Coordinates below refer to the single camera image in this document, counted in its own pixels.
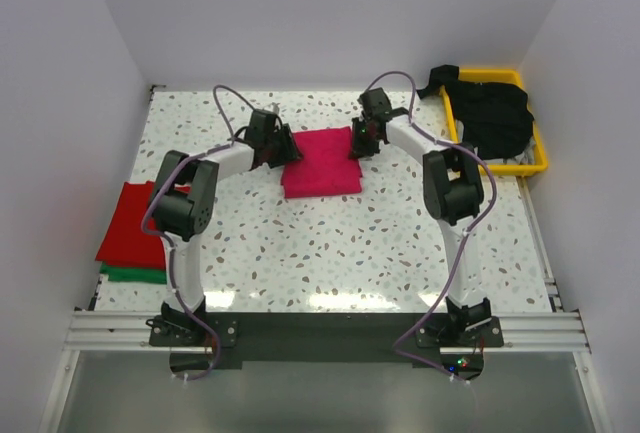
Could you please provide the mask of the pink t shirt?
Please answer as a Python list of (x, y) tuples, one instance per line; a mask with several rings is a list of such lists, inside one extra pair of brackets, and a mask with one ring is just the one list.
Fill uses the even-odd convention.
[(350, 157), (350, 127), (300, 131), (294, 140), (303, 158), (287, 164), (281, 176), (285, 199), (359, 194), (362, 171)]

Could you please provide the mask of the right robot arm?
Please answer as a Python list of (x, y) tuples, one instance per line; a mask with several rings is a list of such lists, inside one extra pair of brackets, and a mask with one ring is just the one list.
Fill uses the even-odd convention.
[(484, 189), (478, 157), (463, 144), (436, 138), (421, 129), (404, 107), (394, 108), (381, 88), (367, 89), (352, 120), (350, 157), (372, 157), (391, 144), (422, 167), (423, 200), (440, 228), (449, 275), (439, 299), (446, 302), (442, 334), (459, 346), (469, 345), (491, 321), (483, 289), (473, 230), (481, 219)]

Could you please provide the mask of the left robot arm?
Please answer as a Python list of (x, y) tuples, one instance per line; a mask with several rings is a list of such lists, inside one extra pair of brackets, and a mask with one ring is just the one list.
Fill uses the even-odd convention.
[(207, 333), (200, 249), (218, 183), (264, 164), (276, 168), (301, 158), (290, 126), (264, 109), (253, 110), (249, 123), (222, 145), (197, 154), (165, 154), (141, 229), (164, 247), (168, 297), (160, 316), (183, 344), (196, 345)]

